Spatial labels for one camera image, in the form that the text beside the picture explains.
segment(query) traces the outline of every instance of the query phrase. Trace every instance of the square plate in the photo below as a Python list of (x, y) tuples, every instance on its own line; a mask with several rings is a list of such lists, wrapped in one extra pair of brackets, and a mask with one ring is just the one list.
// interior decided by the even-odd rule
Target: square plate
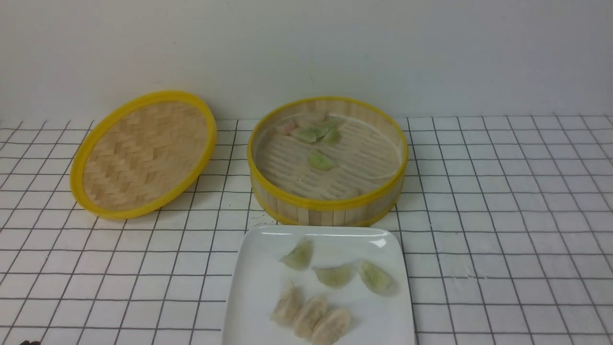
[[(340, 289), (317, 280), (308, 268), (296, 271), (279, 262), (303, 237), (313, 241), (311, 267), (330, 267), (368, 260), (385, 270), (397, 284), (390, 297), (375, 295), (359, 275)], [(291, 328), (270, 321), (286, 281), (302, 289), (304, 301), (324, 294), (332, 307), (351, 311), (347, 334), (335, 345), (415, 344), (411, 295), (404, 255), (396, 237), (385, 230), (349, 227), (273, 225), (247, 232), (238, 252), (227, 302), (222, 345), (308, 344)]]

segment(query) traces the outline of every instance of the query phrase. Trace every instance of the yellow rim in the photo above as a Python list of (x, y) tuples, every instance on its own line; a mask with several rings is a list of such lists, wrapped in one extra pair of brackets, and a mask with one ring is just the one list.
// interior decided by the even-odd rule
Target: yellow rim
[[(253, 195), (256, 197), (257, 202), (260, 204), (260, 206), (262, 207), (262, 209), (268, 213), (269, 216), (271, 216), (273, 219), (275, 219), (277, 222), (284, 224), (284, 225), (304, 225), (301, 223), (296, 222), (295, 220), (291, 220), (287, 217), (284, 217), (282, 215), (280, 215), (279, 213), (271, 210), (268, 208), (268, 206), (266, 206), (266, 204), (262, 201), (262, 199), (260, 198), (260, 196), (257, 194), (257, 192), (255, 190), (253, 190)], [(396, 196), (396, 198), (394, 198), (394, 201), (385, 208), (385, 210), (383, 210), (381, 213), (377, 214), (376, 216), (367, 219), (363, 222), (359, 222), (359, 223), (355, 223), (355, 224), (345, 224), (343, 225), (344, 227), (369, 227), (371, 225), (373, 225), (374, 223), (380, 221), (381, 219), (383, 219), (383, 217), (386, 216), (386, 214), (389, 213), (389, 211), (392, 210), (392, 208), (394, 208), (394, 205), (396, 205), (396, 202), (398, 201), (398, 198), (400, 197), (400, 194), (398, 194), (398, 196)]]
[[(253, 160), (253, 156), (251, 154), (251, 148), (253, 146), (253, 139), (254, 139), (255, 133), (257, 133), (259, 131), (259, 128), (267, 120), (269, 120), (271, 117), (275, 116), (278, 112), (280, 112), (281, 110), (283, 110), (283, 109), (285, 109), (287, 107), (295, 106), (296, 104), (304, 103), (304, 102), (319, 101), (319, 100), (330, 100), (330, 99), (332, 99), (332, 100), (339, 100), (339, 101), (347, 101), (347, 102), (352, 102), (352, 103), (359, 104), (359, 105), (361, 105), (363, 107), (366, 107), (366, 108), (372, 110), (373, 112), (376, 112), (377, 114), (383, 116), (386, 120), (388, 120), (394, 126), (394, 128), (398, 131), (398, 135), (400, 135), (400, 137), (401, 137), (401, 139), (402, 139), (402, 141), (404, 143), (404, 145), (403, 145), (404, 149), (403, 149), (403, 152), (402, 152), (402, 162), (400, 163), (400, 168), (398, 169), (396, 174), (394, 174), (394, 176), (391, 177), (384, 185), (382, 185), (381, 187), (377, 188), (376, 190), (373, 190), (370, 193), (366, 193), (364, 195), (360, 195), (360, 196), (358, 196), (356, 198), (343, 199), (343, 200), (313, 200), (313, 199), (302, 198), (300, 196), (288, 193), (288, 192), (280, 189), (279, 187), (273, 185), (272, 183), (270, 183), (262, 175), (262, 173), (257, 169), (255, 161)], [(358, 100), (352, 99), (352, 98), (335, 97), (335, 96), (313, 97), (313, 98), (300, 99), (298, 101), (285, 104), (284, 106), (281, 106), (281, 107), (273, 110), (271, 113), (266, 115), (260, 122), (257, 123), (256, 127), (253, 129), (253, 132), (251, 133), (251, 136), (249, 137), (249, 143), (247, 145), (247, 162), (249, 164), (249, 170), (251, 171), (251, 175), (255, 178), (255, 180), (268, 193), (270, 193), (272, 196), (274, 196), (276, 198), (279, 198), (279, 199), (281, 199), (281, 200), (283, 200), (283, 201), (285, 201), (285, 202), (287, 202), (289, 204), (292, 204), (292, 205), (294, 205), (296, 207), (302, 207), (302, 208), (305, 208), (305, 209), (312, 209), (312, 210), (315, 210), (315, 211), (339, 211), (339, 210), (351, 209), (351, 208), (354, 208), (354, 207), (361, 207), (361, 206), (364, 206), (366, 204), (370, 204), (373, 200), (377, 200), (379, 197), (383, 196), (383, 194), (388, 192), (388, 189), (394, 183), (396, 183), (398, 181), (398, 179), (404, 178), (406, 162), (408, 161), (408, 159), (409, 159), (409, 150), (408, 150), (408, 145), (406, 143), (405, 135), (402, 133), (402, 130), (400, 129), (400, 127), (398, 126), (396, 121), (394, 121), (394, 119), (392, 119), (390, 116), (385, 114), (383, 111), (381, 111), (381, 110), (371, 106), (368, 103), (365, 103), (365, 102), (362, 102), (362, 101), (358, 101)]]
[[(166, 101), (180, 101), (188, 103), (198, 108), (202, 116), (204, 116), (208, 132), (207, 142), (205, 143), (204, 152), (196, 164), (196, 167), (189, 172), (185, 180), (179, 183), (175, 188), (146, 205), (125, 211), (113, 211), (98, 207), (87, 197), (83, 187), (83, 172), (85, 170), (85, 163), (87, 162), (87, 158), (89, 157), (94, 146), (106, 133), (106, 131), (109, 130), (109, 128), (111, 128), (117, 121), (121, 120), (125, 115), (128, 115), (131, 112), (134, 112), (135, 110), (149, 104)], [(72, 194), (79, 205), (103, 218), (128, 219), (147, 214), (171, 202), (198, 178), (213, 155), (216, 137), (217, 129), (213, 114), (208, 106), (200, 98), (198, 98), (198, 96), (183, 91), (159, 91), (141, 96), (117, 108), (117, 110), (112, 112), (103, 121), (96, 125), (92, 132), (87, 135), (81, 146), (78, 148), (77, 154), (72, 162), (72, 168), (70, 169), (70, 189), (72, 190)]]

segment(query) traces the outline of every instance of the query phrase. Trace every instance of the bamboo steamer lid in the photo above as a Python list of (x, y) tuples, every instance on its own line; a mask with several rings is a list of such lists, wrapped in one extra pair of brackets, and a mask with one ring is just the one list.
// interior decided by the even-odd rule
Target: bamboo steamer lid
[(215, 141), (215, 120), (197, 96), (145, 95), (85, 138), (70, 171), (70, 189), (83, 208), (100, 217), (138, 217), (185, 191), (208, 163)]

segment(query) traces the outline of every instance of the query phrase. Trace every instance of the bamboo steamer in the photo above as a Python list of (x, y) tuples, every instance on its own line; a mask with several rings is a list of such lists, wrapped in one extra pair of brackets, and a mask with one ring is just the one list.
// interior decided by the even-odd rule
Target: bamboo steamer
[[(314, 112), (340, 120), (338, 143), (305, 144), (275, 130), (289, 118), (300, 123)], [(312, 168), (307, 155), (313, 149), (337, 167)], [(355, 99), (318, 97), (264, 117), (249, 139), (247, 160), (254, 196), (280, 223), (364, 227), (383, 218), (398, 200), (408, 146), (402, 130), (379, 109)]]

